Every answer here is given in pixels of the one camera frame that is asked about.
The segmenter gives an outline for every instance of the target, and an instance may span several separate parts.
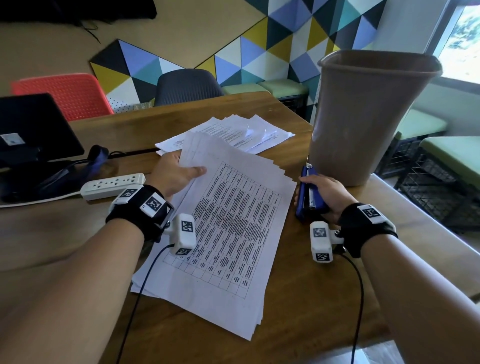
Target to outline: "stack of papers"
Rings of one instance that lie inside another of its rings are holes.
[[[176,213],[195,217],[197,246],[185,256],[164,251],[143,294],[251,340],[296,183],[271,160],[208,133],[187,132],[181,146],[182,166],[208,169],[172,200]],[[154,244],[132,278],[132,292],[167,244],[166,235]]]
[[[188,132],[217,136],[232,147],[251,154],[263,152],[295,135],[273,126],[258,115],[250,119],[238,115],[231,115],[223,120],[211,118]],[[185,135],[188,132],[155,144],[160,149],[157,153],[162,155],[183,149]]]

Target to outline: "red plastic chair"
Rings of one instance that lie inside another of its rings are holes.
[[[113,114],[98,80],[88,73],[24,78],[12,82],[12,93],[51,94],[67,121]]]

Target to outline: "tabletop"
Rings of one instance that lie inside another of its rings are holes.
[[[148,150],[211,116],[258,114],[296,136],[260,155],[296,179],[308,153],[312,127],[267,93],[232,95],[72,123],[84,147]],[[88,122],[92,133],[88,133]],[[106,134],[105,139],[98,133]],[[159,156],[144,153],[112,159],[105,175],[152,170]],[[400,239],[471,298],[480,294],[480,255],[375,175],[355,197],[381,210]],[[31,297],[61,272],[65,258],[102,225],[109,201],[87,204],[69,198],[45,205],[0,210],[0,316]],[[365,306],[360,342],[388,338],[388,327],[360,259]],[[136,295],[128,294],[102,363],[114,362]],[[308,226],[290,209],[265,292],[264,316],[246,341],[160,299],[142,297],[123,353],[126,363],[265,363],[305,361],[351,345],[360,303],[358,278],[345,260],[312,260]]]

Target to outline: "window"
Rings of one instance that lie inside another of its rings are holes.
[[[433,83],[480,94],[480,0],[451,0],[427,53],[444,69]]]

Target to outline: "window frame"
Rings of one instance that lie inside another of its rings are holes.
[[[434,55],[436,57],[440,55],[440,52],[445,47],[445,44],[450,37],[455,24],[460,18],[464,7],[471,4],[471,0],[450,0],[447,3],[425,50],[426,54]],[[480,95],[480,84],[476,84],[474,82],[441,76],[434,78],[431,83],[434,85],[449,87],[471,94]]]

